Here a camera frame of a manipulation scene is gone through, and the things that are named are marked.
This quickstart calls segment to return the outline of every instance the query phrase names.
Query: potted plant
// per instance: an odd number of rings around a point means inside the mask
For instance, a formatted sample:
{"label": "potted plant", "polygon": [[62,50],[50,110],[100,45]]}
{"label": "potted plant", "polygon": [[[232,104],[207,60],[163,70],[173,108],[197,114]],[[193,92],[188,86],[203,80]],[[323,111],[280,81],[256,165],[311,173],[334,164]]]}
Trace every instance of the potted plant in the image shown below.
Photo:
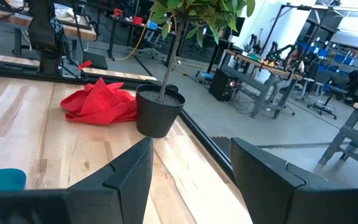
{"label": "potted plant", "polygon": [[232,30],[237,31],[235,22],[238,13],[241,13],[244,6],[247,6],[247,16],[251,16],[255,8],[255,0],[155,1],[151,8],[151,20],[164,24],[162,29],[163,39],[170,33],[173,22],[178,36],[173,43],[172,55],[168,61],[162,85],[142,85],[137,88],[137,129],[139,132],[154,138],[164,137],[184,106],[184,97],[174,91],[167,90],[166,85],[185,23],[192,22],[196,25],[194,29],[187,33],[187,39],[196,35],[197,42],[202,47],[204,40],[202,30],[208,27],[213,33],[216,44],[219,44],[220,30],[229,26]]}

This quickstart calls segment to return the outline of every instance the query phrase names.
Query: desk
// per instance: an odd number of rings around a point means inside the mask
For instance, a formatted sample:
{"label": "desk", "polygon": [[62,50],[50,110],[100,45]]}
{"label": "desk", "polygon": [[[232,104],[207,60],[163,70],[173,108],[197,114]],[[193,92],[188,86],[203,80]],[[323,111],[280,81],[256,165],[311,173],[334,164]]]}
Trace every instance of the desk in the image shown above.
{"label": "desk", "polygon": [[[233,52],[231,50],[226,50],[226,53],[227,53],[227,55],[233,55],[234,57],[237,57],[240,60],[243,60],[243,61],[245,61],[247,63],[250,63],[250,64],[258,67],[259,69],[268,70],[271,74],[273,74],[273,75],[270,75],[268,80],[265,83],[262,84],[262,83],[260,83],[260,82],[258,82],[256,80],[254,80],[252,77],[249,77],[249,76],[247,76],[245,74],[242,74],[242,73],[236,71],[233,68],[231,68],[231,69],[228,68],[232,72],[235,72],[236,76],[238,76],[242,82],[245,82],[247,85],[250,85],[253,88],[255,88],[258,91],[260,91],[260,94],[258,96],[253,94],[253,93],[247,92],[247,91],[245,92],[246,95],[248,95],[250,98],[252,98],[253,100],[256,101],[255,107],[253,108],[253,111],[251,112],[251,117],[254,118],[263,108],[271,108],[272,110],[275,111],[273,118],[277,119],[278,116],[280,115],[281,110],[285,107],[285,103],[286,103],[291,91],[293,90],[296,82],[302,80],[303,77],[301,75],[297,75],[297,74],[294,74],[294,73],[290,74],[289,72],[285,72],[285,71],[282,71],[280,69],[264,65],[261,62],[253,60],[250,57],[244,56],[242,54],[235,53],[235,52]],[[287,88],[287,90],[285,91],[283,97],[281,98],[281,100],[278,102],[277,105],[273,105],[270,102],[266,101],[266,96],[267,96],[267,94],[268,94],[268,92],[270,90],[270,87],[272,86],[273,81],[274,81],[274,77],[275,77],[274,75],[277,75],[277,76],[279,76],[281,78],[288,78],[289,77],[289,78],[292,79],[289,87]]]}
{"label": "desk", "polygon": [[[335,152],[343,152],[341,159],[344,161],[346,161],[349,157],[358,161],[358,154],[356,153],[356,150],[358,149],[358,131],[353,129],[354,125],[358,122],[358,103],[355,103],[353,107],[353,113],[347,119],[345,125],[339,130],[339,133],[321,157],[319,161],[320,164],[325,165]],[[341,144],[345,138],[349,138],[351,143],[346,147],[346,149],[342,149]]]}
{"label": "desk", "polygon": [[[111,19],[112,19],[112,28],[111,28],[110,46],[109,46],[109,48],[107,50],[107,53],[108,53],[109,58],[111,58],[112,60],[115,60],[115,58],[112,56],[112,50],[113,50],[114,40],[115,40],[114,33],[115,33],[115,29],[116,29],[116,23],[119,22],[121,24],[126,24],[126,25],[129,25],[129,26],[132,26],[132,27],[138,27],[140,29],[144,29],[144,26],[137,25],[137,24],[134,24],[132,22],[126,22],[123,19],[115,19],[112,15],[111,15]],[[159,29],[159,28],[150,29],[150,28],[147,27],[146,30],[155,31],[155,32],[162,32],[162,29]],[[167,66],[167,64],[169,63],[169,60],[171,58],[171,54],[172,54],[172,51],[173,51],[174,41],[176,39],[176,34],[175,33],[170,32],[170,33],[168,33],[168,35],[173,36],[173,40],[172,40],[171,46],[169,48],[169,53],[167,53],[167,59],[166,59],[166,62],[164,63],[165,66]],[[130,38],[131,38],[131,35],[130,35],[130,32],[129,32],[129,37],[128,37],[128,40],[126,42],[126,46],[130,44]]]}
{"label": "desk", "polygon": [[[0,11],[0,18],[2,18],[5,15],[8,15],[8,14],[10,14],[10,12]],[[21,56],[21,29],[25,29],[25,30],[28,29],[28,26],[31,23],[31,20],[32,20],[31,18],[13,15],[13,16],[10,16],[10,17],[0,21],[1,24],[15,28],[14,29],[14,32],[15,32],[14,49],[15,49],[16,57]],[[77,32],[76,26],[63,25],[63,27],[64,27],[65,35],[67,35],[67,37],[69,39],[78,40],[78,32]],[[93,41],[97,37],[94,28],[92,28],[91,30],[79,29],[79,31],[80,31],[80,37],[82,38],[82,40]],[[76,47],[76,49],[81,49],[78,41],[76,41],[74,48],[75,47]],[[81,50],[76,50],[75,58],[79,60],[82,57],[83,57],[83,52]]]}
{"label": "desk", "polygon": [[[0,169],[24,171],[26,189],[70,187],[144,137],[135,122],[66,121],[60,102],[82,88],[0,77]],[[252,223],[236,186],[180,118],[154,139],[144,223]]]}

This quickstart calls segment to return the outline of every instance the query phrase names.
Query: red object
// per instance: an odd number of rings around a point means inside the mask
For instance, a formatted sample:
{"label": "red object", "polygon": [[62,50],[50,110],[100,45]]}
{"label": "red object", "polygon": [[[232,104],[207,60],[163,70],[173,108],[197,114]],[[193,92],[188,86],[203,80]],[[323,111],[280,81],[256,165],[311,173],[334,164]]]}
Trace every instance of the red object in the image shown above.
{"label": "red object", "polygon": [[143,18],[134,16],[133,18],[133,24],[135,25],[141,25],[143,23]]}
{"label": "red object", "polygon": [[122,16],[123,11],[121,9],[114,9],[114,16]]}
{"label": "red object", "polygon": [[61,101],[69,121],[106,125],[136,119],[136,100],[127,91],[120,90],[123,83],[106,85],[100,78],[95,85],[87,84]]}
{"label": "red object", "polygon": [[91,61],[91,60],[87,60],[87,61],[84,62],[83,64],[79,65],[78,68],[82,70],[82,69],[87,68],[87,67],[89,67],[89,66],[91,66],[91,65],[92,65],[92,61]]}

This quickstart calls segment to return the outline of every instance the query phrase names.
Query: black plant pot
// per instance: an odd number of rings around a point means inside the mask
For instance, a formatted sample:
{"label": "black plant pot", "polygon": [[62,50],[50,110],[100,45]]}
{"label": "black plant pot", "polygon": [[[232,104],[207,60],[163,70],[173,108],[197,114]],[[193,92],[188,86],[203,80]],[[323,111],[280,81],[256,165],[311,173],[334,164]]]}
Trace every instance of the black plant pot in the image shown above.
{"label": "black plant pot", "polygon": [[186,102],[182,95],[168,89],[165,94],[179,100],[181,104],[175,106],[164,105],[139,94],[142,91],[159,92],[160,89],[161,87],[157,85],[141,85],[137,87],[136,92],[137,130],[145,136],[154,138],[163,138],[167,135]]}

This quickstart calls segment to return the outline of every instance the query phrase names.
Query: plant stem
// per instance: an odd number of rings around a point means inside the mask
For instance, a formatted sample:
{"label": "plant stem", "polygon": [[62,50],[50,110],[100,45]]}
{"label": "plant stem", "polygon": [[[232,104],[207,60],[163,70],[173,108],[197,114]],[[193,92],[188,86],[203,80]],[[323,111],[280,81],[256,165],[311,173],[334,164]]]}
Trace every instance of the plant stem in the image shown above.
{"label": "plant stem", "polygon": [[176,52],[177,52],[177,48],[179,47],[179,43],[180,43],[180,39],[181,39],[180,37],[181,37],[181,33],[184,29],[184,24],[185,24],[185,21],[181,21],[179,27],[177,28],[176,38],[174,39],[173,50],[171,52],[171,58],[169,59],[168,64],[167,64],[167,69],[166,69],[166,73],[164,76],[164,80],[162,81],[161,91],[159,92],[158,101],[164,100],[167,79],[169,78],[169,75],[171,74],[173,61],[176,58]]}

